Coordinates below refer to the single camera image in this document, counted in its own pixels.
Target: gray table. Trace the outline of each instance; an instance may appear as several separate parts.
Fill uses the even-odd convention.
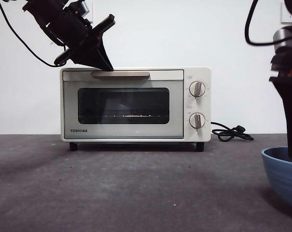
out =
[[[286,135],[183,145],[0,135],[0,232],[292,232],[261,150]]]

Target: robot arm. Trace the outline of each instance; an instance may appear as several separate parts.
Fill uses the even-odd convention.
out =
[[[56,58],[55,65],[63,65],[71,59],[75,64],[112,71],[102,36],[115,24],[114,16],[110,14],[92,28],[90,22],[83,18],[89,12],[85,0],[77,0],[64,7],[68,1],[32,0],[22,9],[34,16],[40,28],[55,44],[69,48]]]
[[[254,43],[249,38],[249,25],[258,0],[254,0],[248,15],[245,38],[248,44],[254,46],[275,46],[275,56],[273,57],[272,70],[278,71],[278,77],[271,77],[280,94],[285,108],[287,120],[287,137],[289,156],[292,158],[292,26],[287,26],[277,31],[270,43]],[[287,9],[292,14],[292,0],[285,0]]]

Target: blue bowl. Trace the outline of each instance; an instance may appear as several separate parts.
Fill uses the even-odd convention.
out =
[[[292,206],[292,159],[287,147],[273,147],[262,151],[265,171],[275,192]]]

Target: toshiba logo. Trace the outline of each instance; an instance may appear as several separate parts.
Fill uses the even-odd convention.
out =
[[[87,129],[70,129],[71,132],[75,132],[75,133],[87,133],[88,130]]]

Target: oven door handle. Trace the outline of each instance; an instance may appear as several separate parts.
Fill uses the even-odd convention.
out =
[[[94,71],[91,72],[91,76],[99,79],[110,79],[110,78],[119,78],[119,79],[149,79],[149,72],[101,72]]]

